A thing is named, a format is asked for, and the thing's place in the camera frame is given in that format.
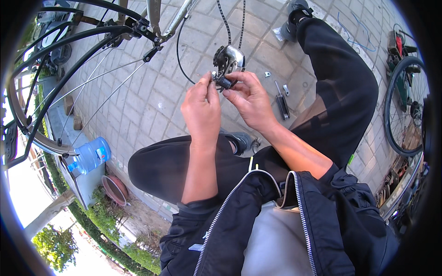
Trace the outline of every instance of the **white zipper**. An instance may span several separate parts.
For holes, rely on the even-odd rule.
[[[301,196],[300,196],[300,193],[299,193],[298,178],[296,176],[296,173],[294,171],[292,171],[292,170],[287,175],[286,192],[284,193],[284,202],[286,201],[287,184],[288,184],[288,180],[289,180],[290,174],[293,174],[293,176],[294,176],[296,198],[298,199],[298,208],[299,208],[299,213],[301,215],[302,229],[304,230],[305,243],[307,245],[307,253],[309,255],[310,266],[312,267],[313,275],[317,276],[318,273],[316,272],[315,261],[313,260],[312,245],[310,244],[309,231],[307,230],[307,223],[305,222],[305,217],[304,217],[304,209],[302,208]]]
[[[194,276],[196,276],[196,274],[198,273],[198,269],[199,269],[199,266],[201,264],[201,260],[202,260],[203,254],[204,254],[204,250],[206,249],[207,242],[208,242],[208,240],[210,238],[210,234],[212,233],[213,227],[215,226],[215,223],[217,222],[219,216],[221,215],[222,211],[224,210],[224,207],[225,207],[227,201],[230,199],[230,197],[233,195],[233,193],[236,191],[236,189],[238,189],[238,187],[241,185],[241,183],[243,183],[243,181],[246,179],[246,177],[249,174],[253,173],[253,172],[262,172],[262,173],[265,173],[268,176],[270,176],[270,178],[273,180],[273,183],[275,184],[276,190],[278,191],[279,197],[282,196],[281,195],[281,191],[279,190],[279,186],[276,183],[276,180],[273,178],[273,176],[270,173],[268,173],[268,172],[266,172],[264,170],[258,170],[258,169],[251,170],[248,173],[246,173],[246,175],[241,179],[241,181],[230,191],[229,195],[225,198],[225,200],[224,200],[223,204],[221,205],[220,209],[218,210],[215,218],[213,219],[212,223],[210,224],[209,230],[207,231],[207,234],[206,234],[206,238],[204,239],[204,243],[202,245],[202,250],[199,253],[198,262],[196,263],[196,266],[195,266]]]

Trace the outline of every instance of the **bicycle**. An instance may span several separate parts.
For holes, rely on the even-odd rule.
[[[104,100],[104,102],[99,105],[98,109],[91,115],[91,118],[99,111],[99,109],[110,99],[110,97],[128,80],[130,79],[133,74],[142,67],[143,64],[151,61],[151,59],[155,56],[155,54],[158,51],[161,51],[163,46],[162,44],[167,42],[170,38],[172,38],[175,35],[175,32],[178,28],[178,26],[181,24],[181,28],[178,32],[177,37],[177,58],[178,58],[178,64],[182,71],[182,73],[185,75],[185,77],[192,83],[194,83],[184,72],[183,68],[181,67],[181,63],[179,61],[179,55],[178,55],[178,45],[179,45],[179,36],[181,34],[181,30],[184,26],[184,23],[186,22],[187,18],[190,16],[190,12],[193,9],[193,7],[196,5],[198,0],[185,0],[182,4],[181,8],[178,9],[177,13],[175,14],[174,18],[172,19],[170,25],[167,27],[165,32],[161,32],[159,27],[159,21],[160,21],[160,5],[161,0],[146,0],[146,8],[143,10],[141,14],[138,14],[132,10],[127,9],[128,0],[119,0],[118,4],[114,4],[114,0],[112,3],[106,2],[103,0],[78,0],[80,3],[84,4],[91,4],[98,7],[102,7],[107,9],[105,14],[108,10],[113,10],[118,13],[118,19],[114,21],[113,19],[107,20],[106,22],[103,22],[103,19],[105,17],[105,14],[101,18],[101,20],[97,20],[95,18],[84,16],[84,13],[82,10],[76,9],[76,8],[66,8],[66,7],[44,7],[41,8],[40,11],[64,11],[64,12],[71,12],[74,14],[72,20],[70,22],[65,22],[60,24],[59,26],[51,29],[47,33],[43,34],[39,38],[37,38],[35,41],[31,43],[24,51],[22,51],[16,58],[15,62],[17,63],[18,60],[20,60],[24,53],[31,49],[33,46],[38,44],[41,40],[43,40],[48,35],[52,34],[53,32],[63,30],[66,27],[70,26],[78,26],[80,23],[88,23],[95,25],[95,29],[90,29],[86,31],[82,31],[77,34],[73,34],[69,37],[66,37],[64,39],[58,40],[54,42],[53,44],[37,51],[32,56],[30,56],[25,62],[20,64],[16,67],[16,69],[12,72],[12,77],[10,79],[9,85],[7,85],[7,98],[9,101],[9,105],[11,108],[12,115],[14,117],[14,120],[10,123],[6,124],[4,126],[4,136],[5,136],[5,148],[6,148],[6,156],[5,156],[5,169],[11,168],[18,163],[25,160],[29,154],[31,143],[36,144],[39,148],[42,150],[51,153],[53,155],[62,156],[63,158],[68,158],[69,156],[76,156],[78,153],[74,151],[72,148],[72,145],[66,145],[63,144],[63,141],[60,138],[57,139],[57,141],[54,141],[48,137],[45,136],[44,133],[40,133],[38,131],[38,126],[42,123],[42,120],[47,112],[47,110],[53,106],[56,102],[53,102],[56,98],[57,94],[61,91],[62,87],[67,83],[69,78],[72,77],[72,75],[88,60],[92,59],[93,57],[99,55],[100,53],[95,54],[100,49],[103,49],[103,51],[106,51],[107,49],[113,49],[117,48],[123,41],[123,39],[130,40],[132,38],[140,39],[141,37],[145,37],[148,40],[153,42],[153,48],[146,52],[142,58],[132,61],[130,63],[124,64],[122,66],[119,66],[117,68],[111,69],[107,72],[104,72],[98,76],[95,76],[92,78],[92,74],[95,72],[95,70],[98,68],[98,66],[101,64],[101,62],[104,60],[101,60],[101,62],[98,63],[95,70],[92,72],[92,74],[89,76],[88,80],[79,86],[75,87],[68,93],[66,93],[63,97],[66,95],[72,93],[74,90],[84,87],[87,83],[111,72],[114,70],[117,70],[123,66],[127,66],[130,64],[133,64],[135,62],[143,61],[141,65],[136,67],[136,69],[119,85],[116,89],[114,89],[111,94]],[[212,78],[214,81],[216,81],[219,91],[223,89],[228,89],[231,86],[233,86],[235,83],[230,82],[228,79],[224,77],[225,74],[228,74],[232,71],[241,70],[244,71],[245,69],[245,57],[244,54],[240,51],[243,32],[244,32],[244,19],[245,19],[245,0],[243,1],[244,8],[243,8],[243,24],[241,29],[241,35],[240,35],[240,41],[238,48],[235,48],[231,45],[231,35],[230,35],[230,29],[229,25],[227,23],[227,20],[225,19],[225,16],[222,12],[222,8],[220,5],[220,1],[217,0],[218,8],[220,11],[220,14],[223,18],[223,21],[226,25],[227,31],[228,31],[228,44],[227,46],[221,46],[215,53],[213,58],[213,65],[217,68],[217,71],[213,71]],[[36,76],[34,78],[34,81],[32,82],[32,85],[30,87],[30,94],[26,102],[26,108],[23,111],[22,107],[19,103],[17,93],[15,91],[15,83],[14,83],[14,77],[16,77],[24,68],[28,66],[32,66],[34,64],[35,60],[41,59],[44,60],[47,55],[55,50],[59,49],[61,47],[64,47],[65,45],[72,43],[74,41],[98,35],[98,34],[105,34],[104,38],[99,41],[97,44],[95,44],[87,53],[85,53],[61,78],[57,86],[47,95],[47,97],[43,100],[40,105],[43,105],[41,111],[38,114],[32,114],[30,116],[26,115],[27,107],[29,106],[30,98],[32,95],[33,88],[35,86],[36,80],[38,78],[38,74],[40,72],[41,67],[39,67],[39,70],[36,73]],[[20,130],[24,135],[28,137],[28,142],[26,144],[25,153],[16,158],[16,143],[17,143],[17,129]]]
[[[394,30],[389,33],[387,64],[392,73],[385,97],[384,127],[393,150],[410,157],[423,149],[423,110],[429,87],[417,48],[405,46],[405,35],[413,37],[400,32],[404,36]]]

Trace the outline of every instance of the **rear derailleur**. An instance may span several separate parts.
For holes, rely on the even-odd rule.
[[[230,89],[237,81],[231,81],[225,77],[225,75],[245,70],[246,58],[244,54],[232,45],[226,47],[221,46],[213,57],[213,65],[218,67],[218,71],[212,72],[212,80],[215,81],[217,86],[221,86],[220,92],[224,89]]]

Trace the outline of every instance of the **shifter cable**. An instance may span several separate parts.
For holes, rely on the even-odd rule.
[[[245,21],[245,18],[246,18],[246,0],[243,0],[243,3],[244,3],[243,4],[243,22],[242,22],[242,27],[241,27],[240,43],[238,45],[238,49],[241,49],[241,44],[242,44],[242,41],[243,41],[243,34],[244,34],[244,21]],[[227,29],[227,35],[229,36],[229,43],[228,43],[228,45],[230,45],[232,43],[232,36],[230,34],[229,24],[227,23],[227,20],[225,19],[224,13],[222,12],[220,0],[217,0],[217,4],[218,4],[218,9],[220,11],[221,17],[222,17],[222,19],[224,21],[224,24],[225,24],[225,27]],[[188,17],[184,17],[183,23],[181,24],[181,27],[179,28],[178,36],[176,38],[176,59],[178,60],[178,66],[179,66],[181,72],[183,73],[183,75],[186,77],[186,79],[188,81],[190,81],[192,84],[195,84],[195,82],[192,81],[186,75],[186,73],[184,72],[184,70],[183,70],[183,68],[181,66],[181,62],[179,61],[179,53],[178,53],[179,37],[181,35],[181,30],[183,29],[184,23],[186,22],[187,18]]]

